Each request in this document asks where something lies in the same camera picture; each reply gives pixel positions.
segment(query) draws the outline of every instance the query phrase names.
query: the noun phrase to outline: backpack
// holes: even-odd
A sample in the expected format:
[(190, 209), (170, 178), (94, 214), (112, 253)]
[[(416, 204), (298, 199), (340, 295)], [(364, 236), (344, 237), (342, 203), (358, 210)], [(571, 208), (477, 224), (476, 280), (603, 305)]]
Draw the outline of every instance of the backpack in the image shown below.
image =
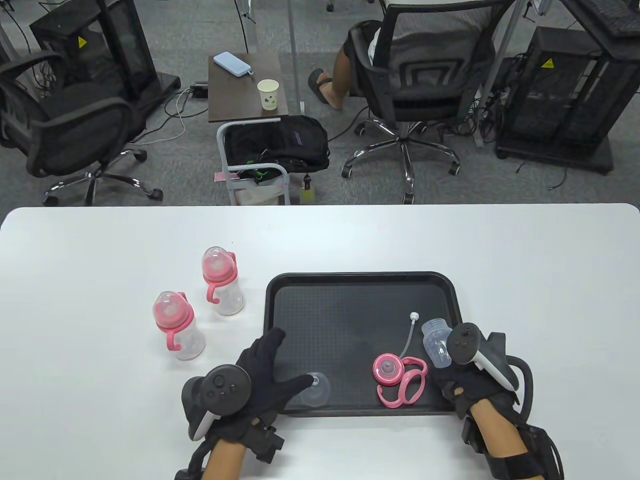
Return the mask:
[[(233, 125), (225, 132), (225, 152), (229, 165), (278, 163), (289, 173), (311, 173), (329, 167), (326, 130), (315, 118), (284, 116), (279, 122)], [(274, 168), (245, 170), (240, 178), (258, 184), (280, 175)]]

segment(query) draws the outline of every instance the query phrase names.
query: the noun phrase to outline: black tray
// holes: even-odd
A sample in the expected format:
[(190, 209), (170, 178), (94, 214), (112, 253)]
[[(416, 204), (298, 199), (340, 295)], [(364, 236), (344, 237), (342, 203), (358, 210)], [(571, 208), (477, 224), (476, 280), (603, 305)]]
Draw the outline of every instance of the black tray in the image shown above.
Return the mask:
[[(264, 330), (277, 326), (287, 332), (278, 350), (275, 379), (322, 372), (331, 383), (328, 404), (319, 409), (295, 397), (284, 413), (301, 417), (359, 415), (425, 415), (453, 410), (429, 381), (413, 405), (395, 410), (380, 402), (372, 365), (382, 353), (399, 355), (411, 321), (418, 312), (408, 356), (427, 360), (420, 327), (432, 318), (450, 326), (461, 323), (456, 291), (436, 272), (284, 273), (267, 286)], [(410, 397), (417, 381), (408, 389)], [(383, 387), (395, 400), (398, 387)]]

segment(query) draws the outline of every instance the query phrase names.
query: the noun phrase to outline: hand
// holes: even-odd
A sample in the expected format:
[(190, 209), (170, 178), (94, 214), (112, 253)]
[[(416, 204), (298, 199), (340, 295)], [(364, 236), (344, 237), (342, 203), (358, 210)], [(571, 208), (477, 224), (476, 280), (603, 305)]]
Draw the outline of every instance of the hand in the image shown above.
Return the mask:
[(480, 370), (473, 363), (437, 369), (430, 368), (429, 376), (440, 387), (444, 397), (456, 406), (459, 418), (470, 414), (470, 409), (480, 400), (488, 399), (507, 420), (518, 423), (518, 413), (513, 404), (518, 401), (514, 392), (500, 385), (486, 370)]
[(314, 380), (311, 375), (282, 382), (273, 379), (273, 363), (284, 338), (283, 330), (272, 328), (240, 354), (236, 365), (251, 379), (249, 400), (238, 412), (213, 422), (207, 436), (238, 440), (256, 419), (271, 424), (289, 400), (311, 386)]

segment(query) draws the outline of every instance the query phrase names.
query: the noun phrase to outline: baby bottle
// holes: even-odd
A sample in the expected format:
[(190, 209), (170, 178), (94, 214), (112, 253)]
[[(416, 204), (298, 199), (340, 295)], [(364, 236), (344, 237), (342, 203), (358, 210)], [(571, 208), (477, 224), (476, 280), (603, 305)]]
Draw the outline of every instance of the baby bottle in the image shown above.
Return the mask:
[(162, 292), (154, 304), (158, 328), (166, 333), (166, 347), (178, 360), (196, 358), (204, 349), (204, 335), (195, 323), (193, 308), (182, 292)]
[(447, 352), (447, 338), (451, 333), (451, 327), (444, 318), (434, 318), (422, 325), (424, 338), (422, 344), (427, 355), (433, 362), (433, 366), (442, 369), (451, 365), (451, 357)]
[(207, 301), (220, 315), (233, 315), (244, 306), (244, 296), (238, 285), (236, 255), (219, 246), (212, 246), (202, 257), (202, 276), (209, 284)]

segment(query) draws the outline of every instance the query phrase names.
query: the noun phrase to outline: pink tag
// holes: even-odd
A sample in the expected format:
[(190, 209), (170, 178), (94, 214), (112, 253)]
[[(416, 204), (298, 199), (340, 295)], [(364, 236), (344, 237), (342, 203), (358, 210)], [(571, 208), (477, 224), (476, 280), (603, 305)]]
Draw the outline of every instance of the pink tag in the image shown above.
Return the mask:
[[(238, 178), (238, 174), (236, 172), (229, 172), (229, 176), (231, 177), (232, 180), (237, 180)], [(224, 182), (225, 181), (225, 172), (216, 172), (216, 174), (213, 177), (213, 181), (214, 182)]]

